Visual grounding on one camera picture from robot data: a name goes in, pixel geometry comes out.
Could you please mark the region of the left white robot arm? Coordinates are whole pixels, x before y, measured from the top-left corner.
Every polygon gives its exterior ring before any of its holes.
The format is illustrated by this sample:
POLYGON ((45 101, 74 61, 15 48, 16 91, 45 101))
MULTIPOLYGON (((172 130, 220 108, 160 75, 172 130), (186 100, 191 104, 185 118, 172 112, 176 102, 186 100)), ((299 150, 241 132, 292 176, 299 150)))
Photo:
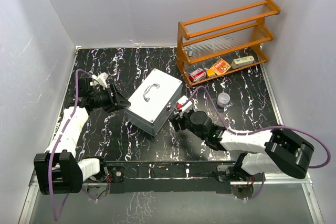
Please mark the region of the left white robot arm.
POLYGON ((44 153, 36 154, 34 158, 39 189, 44 195, 78 193, 87 179, 101 182, 108 177, 102 157, 89 156, 76 161, 77 143, 92 111, 102 109, 112 113, 131 104, 113 84, 108 83, 105 72, 76 78, 75 88, 74 98, 65 102, 54 139, 44 153))

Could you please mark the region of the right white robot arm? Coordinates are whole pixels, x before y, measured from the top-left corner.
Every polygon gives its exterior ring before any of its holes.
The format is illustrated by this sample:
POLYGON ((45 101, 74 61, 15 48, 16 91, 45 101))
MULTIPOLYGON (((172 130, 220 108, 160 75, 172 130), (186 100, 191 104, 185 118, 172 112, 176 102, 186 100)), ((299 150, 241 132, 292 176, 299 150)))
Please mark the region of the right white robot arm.
POLYGON ((230 179, 276 172, 304 179, 314 152, 312 144, 288 129, 233 131, 194 110, 171 115, 169 121, 176 131, 189 130, 215 151, 240 151, 234 166, 225 170, 230 179))

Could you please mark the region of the grey metal case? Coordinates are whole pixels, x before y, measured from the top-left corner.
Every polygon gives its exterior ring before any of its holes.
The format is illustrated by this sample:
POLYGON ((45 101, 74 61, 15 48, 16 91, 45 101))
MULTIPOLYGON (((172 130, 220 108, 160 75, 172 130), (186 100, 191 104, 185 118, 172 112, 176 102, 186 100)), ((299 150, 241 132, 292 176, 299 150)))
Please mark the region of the grey metal case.
POLYGON ((128 121, 156 136, 168 120, 182 93, 182 81, 153 69, 129 98, 125 109, 128 121))

